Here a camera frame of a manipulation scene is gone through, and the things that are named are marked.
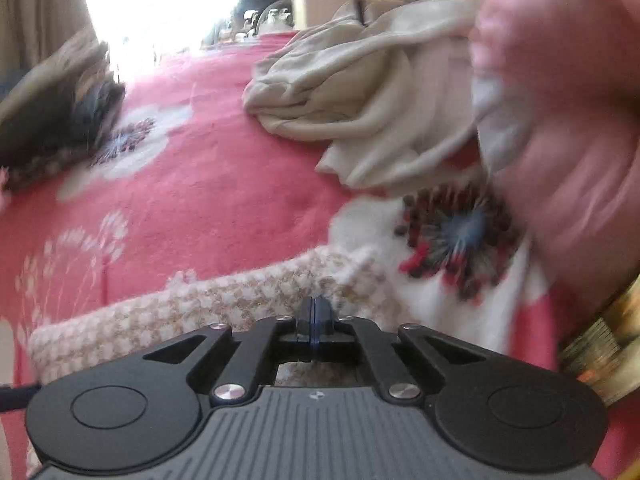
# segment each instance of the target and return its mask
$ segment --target beige cloth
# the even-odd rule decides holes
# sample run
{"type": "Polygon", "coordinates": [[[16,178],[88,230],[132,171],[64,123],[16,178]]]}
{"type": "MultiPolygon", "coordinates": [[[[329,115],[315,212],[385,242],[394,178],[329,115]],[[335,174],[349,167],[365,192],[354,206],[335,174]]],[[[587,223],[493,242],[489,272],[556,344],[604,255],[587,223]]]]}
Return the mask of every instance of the beige cloth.
{"type": "Polygon", "coordinates": [[[345,4],[254,67],[245,109],[272,134],[333,139],[317,169],[347,186],[419,180],[472,133],[474,13],[473,0],[425,0],[364,27],[345,4]]]}
{"type": "Polygon", "coordinates": [[[0,0],[0,75],[36,66],[90,27],[85,0],[0,0]]]}

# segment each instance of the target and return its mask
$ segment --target curtain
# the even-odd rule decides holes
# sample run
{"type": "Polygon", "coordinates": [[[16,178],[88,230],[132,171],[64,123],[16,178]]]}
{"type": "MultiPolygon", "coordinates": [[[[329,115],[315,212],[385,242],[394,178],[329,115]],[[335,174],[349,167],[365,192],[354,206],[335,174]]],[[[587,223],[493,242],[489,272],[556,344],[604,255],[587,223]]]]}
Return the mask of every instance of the curtain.
{"type": "Polygon", "coordinates": [[[24,74],[91,26],[85,0],[0,0],[0,80],[24,74]]]}

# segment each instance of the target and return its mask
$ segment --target pink bedsheet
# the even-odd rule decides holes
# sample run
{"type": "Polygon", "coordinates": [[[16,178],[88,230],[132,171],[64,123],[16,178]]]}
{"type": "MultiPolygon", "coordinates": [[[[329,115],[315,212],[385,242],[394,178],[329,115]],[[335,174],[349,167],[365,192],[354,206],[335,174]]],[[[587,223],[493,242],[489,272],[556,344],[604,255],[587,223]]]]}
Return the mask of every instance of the pink bedsheet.
{"type": "MultiPolygon", "coordinates": [[[[0,217],[0,318],[14,334],[14,384],[30,380],[24,344],[43,322],[326,243],[351,193],[314,171],[325,145],[270,136],[241,106],[251,65],[288,39],[171,60],[127,90],[122,121],[155,120],[135,152],[14,197],[0,217]]],[[[523,306],[512,353],[553,367],[556,312],[548,295],[523,306]]],[[[638,450],[638,407],[632,396],[611,410],[596,461],[607,477],[638,450]]],[[[1,421],[18,480],[22,414],[1,421]]]]}

